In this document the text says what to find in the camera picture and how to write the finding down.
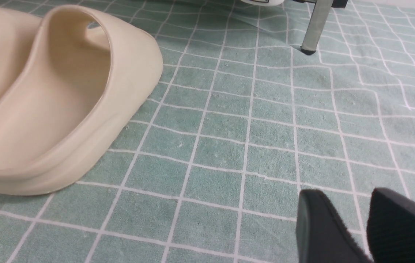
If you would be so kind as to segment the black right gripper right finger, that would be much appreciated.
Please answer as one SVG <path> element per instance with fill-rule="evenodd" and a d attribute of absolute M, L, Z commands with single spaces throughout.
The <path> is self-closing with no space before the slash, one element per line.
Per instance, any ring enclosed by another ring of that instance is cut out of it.
<path fill-rule="evenodd" d="M 415 202 L 389 188 L 375 188 L 367 241 L 376 263 L 415 263 Z"/>

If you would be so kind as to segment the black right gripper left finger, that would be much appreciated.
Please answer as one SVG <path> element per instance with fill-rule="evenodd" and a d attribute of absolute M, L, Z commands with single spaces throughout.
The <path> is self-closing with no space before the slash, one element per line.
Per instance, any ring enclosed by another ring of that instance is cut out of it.
<path fill-rule="evenodd" d="M 321 190 L 300 191 L 295 234 L 300 263 L 372 262 Z"/>

